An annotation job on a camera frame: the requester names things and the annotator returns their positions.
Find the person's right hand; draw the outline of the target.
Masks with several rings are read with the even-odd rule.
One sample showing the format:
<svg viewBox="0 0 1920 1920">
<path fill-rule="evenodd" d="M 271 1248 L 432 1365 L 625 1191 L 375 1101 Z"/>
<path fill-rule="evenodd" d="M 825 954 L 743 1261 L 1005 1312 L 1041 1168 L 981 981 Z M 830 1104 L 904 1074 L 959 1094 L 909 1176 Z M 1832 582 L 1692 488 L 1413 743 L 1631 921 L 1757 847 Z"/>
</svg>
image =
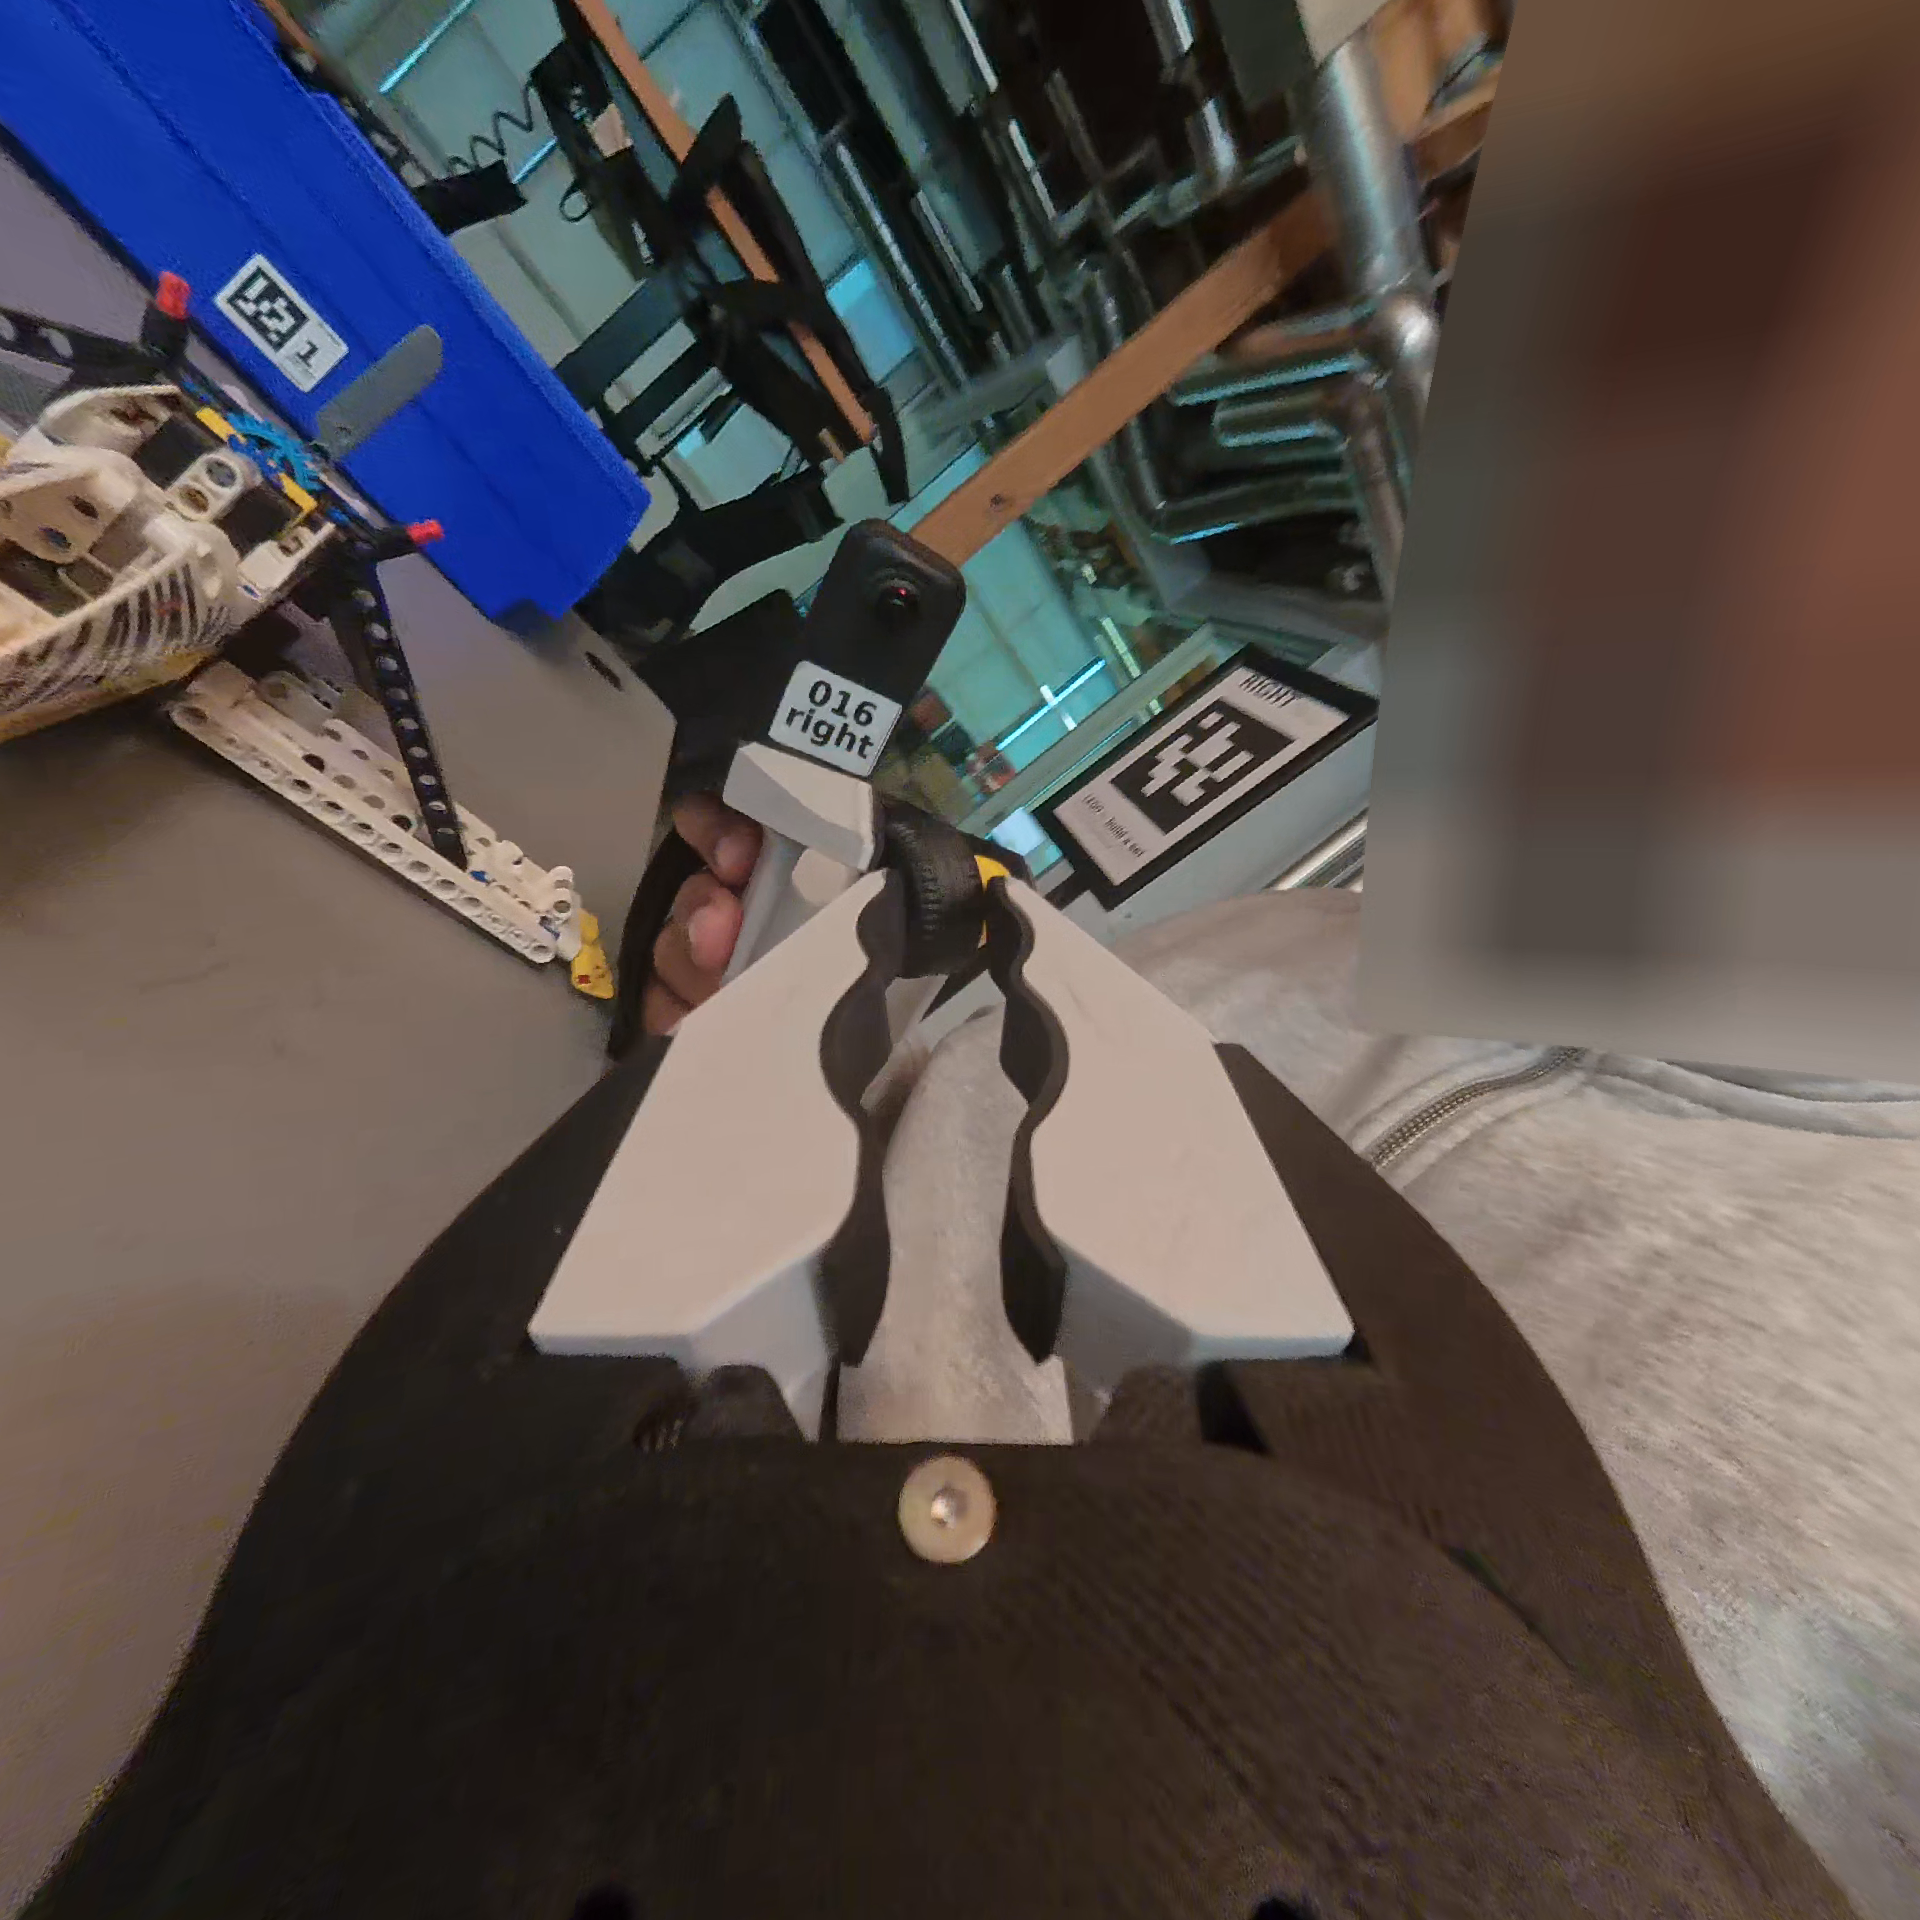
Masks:
<svg viewBox="0 0 1920 1920">
<path fill-rule="evenodd" d="M 762 853 L 762 831 L 719 796 L 686 796 L 672 807 L 673 840 L 693 856 L 651 942 L 637 1021 L 647 1039 L 668 1039 L 722 990 L 741 926 L 746 888 Z"/>
</svg>

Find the black lego tyre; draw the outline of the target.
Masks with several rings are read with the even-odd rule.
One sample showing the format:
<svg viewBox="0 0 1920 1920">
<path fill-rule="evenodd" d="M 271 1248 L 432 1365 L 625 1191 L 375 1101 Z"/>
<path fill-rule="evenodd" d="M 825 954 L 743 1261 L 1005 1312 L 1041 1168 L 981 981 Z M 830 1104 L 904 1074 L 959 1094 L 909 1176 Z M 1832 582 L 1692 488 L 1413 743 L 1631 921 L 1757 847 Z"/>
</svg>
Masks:
<svg viewBox="0 0 1920 1920">
<path fill-rule="evenodd" d="M 949 822 L 915 804 L 881 807 L 881 870 L 898 877 L 898 981 L 947 981 L 974 965 L 987 938 L 981 853 Z"/>
</svg>

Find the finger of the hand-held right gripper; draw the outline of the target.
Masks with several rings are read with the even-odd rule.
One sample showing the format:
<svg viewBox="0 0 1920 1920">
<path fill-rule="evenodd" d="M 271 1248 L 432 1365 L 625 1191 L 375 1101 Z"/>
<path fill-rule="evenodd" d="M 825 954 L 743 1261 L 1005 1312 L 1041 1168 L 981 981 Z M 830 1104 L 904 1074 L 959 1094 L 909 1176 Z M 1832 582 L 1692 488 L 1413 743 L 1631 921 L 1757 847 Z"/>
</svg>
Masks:
<svg viewBox="0 0 1920 1920">
<path fill-rule="evenodd" d="M 733 752 L 725 804 L 772 839 L 868 871 L 879 849 L 876 795 L 865 781 L 808 756 L 752 742 Z"/>
</svg>

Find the person's right forearm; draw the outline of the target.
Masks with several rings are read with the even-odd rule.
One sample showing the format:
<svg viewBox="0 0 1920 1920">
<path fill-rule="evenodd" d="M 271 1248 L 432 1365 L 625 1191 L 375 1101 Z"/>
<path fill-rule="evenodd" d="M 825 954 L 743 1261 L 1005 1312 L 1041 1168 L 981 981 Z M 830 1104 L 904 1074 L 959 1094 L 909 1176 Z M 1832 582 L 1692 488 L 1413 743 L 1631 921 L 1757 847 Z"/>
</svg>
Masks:
<svg viewBox="0 0 1920 1920">
<path fill-rule="evenodd" d="M 918 1014 L 863 1100 L 879 1128 L 890 1275 L 865 1357 L 838 1375 L 838 1434 L 851 1443 L 1074 1441 L 1060 1362 L 1034 1362 L 1008 1325 L 998 1237 L 1023 1101 L 998 1069 L 1002 996 L 990 981 Z"/>
</svg>

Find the background standing desk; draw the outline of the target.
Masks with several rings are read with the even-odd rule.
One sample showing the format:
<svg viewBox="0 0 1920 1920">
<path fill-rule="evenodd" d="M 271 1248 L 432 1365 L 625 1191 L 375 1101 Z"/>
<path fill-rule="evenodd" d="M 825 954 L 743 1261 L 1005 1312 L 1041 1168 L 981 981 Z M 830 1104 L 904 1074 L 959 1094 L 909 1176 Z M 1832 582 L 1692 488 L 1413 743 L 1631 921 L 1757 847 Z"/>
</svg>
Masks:
<svg viewBox="0 0 1920 1920">
<path fill-rule="evenodd" d="M 691 122 L 641 61 L 610 3 L 554 3 L 560 43 L 532 72 L 568 186 L 666 324 L 811 466 L 868 453 L 904 506 L 908 444 L 801 231 L 725 94 Z"/>
</svg>

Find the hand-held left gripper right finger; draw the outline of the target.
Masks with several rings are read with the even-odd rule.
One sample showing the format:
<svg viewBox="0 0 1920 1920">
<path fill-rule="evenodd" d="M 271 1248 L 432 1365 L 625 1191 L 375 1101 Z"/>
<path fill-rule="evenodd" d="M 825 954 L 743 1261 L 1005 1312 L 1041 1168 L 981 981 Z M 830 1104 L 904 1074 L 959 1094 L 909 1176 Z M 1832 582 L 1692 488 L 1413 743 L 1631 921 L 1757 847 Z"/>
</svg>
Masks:
<svg viewBox="0 0 1920 1920">
<path fill-rule="evenodd" d="M 1097 1395 L 1145 1369 L 1338 1357 L 1348 1307 L 1205 1025 L 1037 893 L 987 893 L 1023 1100 L 1002 1305 Z"/>
</svg>

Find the person's grey hoodie torso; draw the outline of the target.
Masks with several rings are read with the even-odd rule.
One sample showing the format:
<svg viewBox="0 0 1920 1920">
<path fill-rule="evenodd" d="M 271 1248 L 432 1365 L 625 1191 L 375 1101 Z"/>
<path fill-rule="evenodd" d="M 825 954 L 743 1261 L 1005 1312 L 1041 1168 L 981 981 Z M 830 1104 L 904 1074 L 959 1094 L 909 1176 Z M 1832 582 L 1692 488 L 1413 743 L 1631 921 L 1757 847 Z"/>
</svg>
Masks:
<svg viewBox="0 0 1920 1920">
<path fill-rule="evenodd" d="M 1499 1296 L 1772 1802 L 1862 1917 L 1915 1917 L 1916 1094 L 1370 1036 L 1356 936 L 1352 893 L 1257 893 L 1120 951 Z"/>
</svg>

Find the silver ventilation duct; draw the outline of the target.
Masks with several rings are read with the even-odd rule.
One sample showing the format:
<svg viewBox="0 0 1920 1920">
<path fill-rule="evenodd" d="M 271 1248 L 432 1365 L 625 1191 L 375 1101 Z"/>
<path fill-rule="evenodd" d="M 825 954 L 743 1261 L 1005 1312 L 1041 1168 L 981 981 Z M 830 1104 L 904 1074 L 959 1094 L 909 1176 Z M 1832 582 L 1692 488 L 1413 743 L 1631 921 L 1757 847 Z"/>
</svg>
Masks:
<svg viewBox="0 0 1920 1920">
<path fill-rule="evenodd" d="M 1438 367 L 1441 317 L 1417 223 L 1417 182 L 1364 28 L 1318 66 L 1305 141 L 1316 186 L 1328 202 L 1348 294 L 1363 311 L 1360 369 L 1348 374 L 1341 422 L 1348 433 L 1346 456 L 1380 592 L 1391 603 Z"/>
</svg>

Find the framed tag sign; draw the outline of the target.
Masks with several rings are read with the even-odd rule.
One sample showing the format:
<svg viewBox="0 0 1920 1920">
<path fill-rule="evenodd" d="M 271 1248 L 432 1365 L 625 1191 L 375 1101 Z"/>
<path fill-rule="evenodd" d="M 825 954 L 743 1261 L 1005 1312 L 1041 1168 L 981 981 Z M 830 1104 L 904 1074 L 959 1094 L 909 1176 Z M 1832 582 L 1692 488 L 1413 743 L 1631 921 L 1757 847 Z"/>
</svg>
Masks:
<svg viewBox="0 0 1920 1920">
<path fill-rule="evenodd" d="M 1034 818 L 1113 926 L 1257 893 L 1364 811 L 1380 700 L 1246 648 L 1098 756 Z"/>
</svg>

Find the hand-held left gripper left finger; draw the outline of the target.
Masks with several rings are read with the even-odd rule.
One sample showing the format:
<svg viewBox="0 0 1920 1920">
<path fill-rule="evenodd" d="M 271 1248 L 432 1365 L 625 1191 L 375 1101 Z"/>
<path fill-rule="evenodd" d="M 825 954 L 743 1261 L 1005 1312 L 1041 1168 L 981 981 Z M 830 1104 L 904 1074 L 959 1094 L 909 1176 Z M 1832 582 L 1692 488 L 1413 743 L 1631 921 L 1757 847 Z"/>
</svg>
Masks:
<svg viewBox="0 0 1920 1920">
<path fill-rule="evenodd" d="M 540 1355 L 754 1369 L 820 1434 L 888 1290 L 863 1097 L 895 978 L 898 881 L 861 881 L 682 1021 L 532 1309 Z"/>
</svg>

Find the blue plastic bin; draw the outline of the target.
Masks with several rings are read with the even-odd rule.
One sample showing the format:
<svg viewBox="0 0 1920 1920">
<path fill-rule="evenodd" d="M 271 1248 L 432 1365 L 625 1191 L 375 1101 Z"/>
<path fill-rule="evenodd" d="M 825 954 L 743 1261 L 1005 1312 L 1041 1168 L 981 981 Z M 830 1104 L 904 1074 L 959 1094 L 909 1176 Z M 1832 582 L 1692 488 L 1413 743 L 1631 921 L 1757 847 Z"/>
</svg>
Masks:
<svg viewBox="0 0 1920 1920">
<path fill-rule="evenodd" d="M 279 420 L 322 410 L 415 327 L 440 373 L 342 463 L 493 624 L 596 589 L 647 491 L 367 133 L 252 3 L 5 3 L 2 133 Z"/>
</svg>

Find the zebra striped lego aircraft model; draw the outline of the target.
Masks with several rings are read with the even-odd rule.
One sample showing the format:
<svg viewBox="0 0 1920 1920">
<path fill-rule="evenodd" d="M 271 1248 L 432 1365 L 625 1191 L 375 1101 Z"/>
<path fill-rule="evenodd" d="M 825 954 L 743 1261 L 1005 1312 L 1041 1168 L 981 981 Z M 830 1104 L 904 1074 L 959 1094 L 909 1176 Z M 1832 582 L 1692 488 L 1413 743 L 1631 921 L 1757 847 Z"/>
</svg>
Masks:
<svg viewBox="0 0 1920 1920">
<path fill-rule="evenodd" d="M 418 324 L 313 433 L 189 363 L 189 284 L 164 273 L 132 342 L 2 311 L 2 356 L 45 367 L 2 420 L 2 743 L 148 705 L 278 802 L 536 970 L 614 999 L 572 870 L 454 804 L 381 566 L 440 539 L 343 478 L 440 373 Z"/>
</svg>

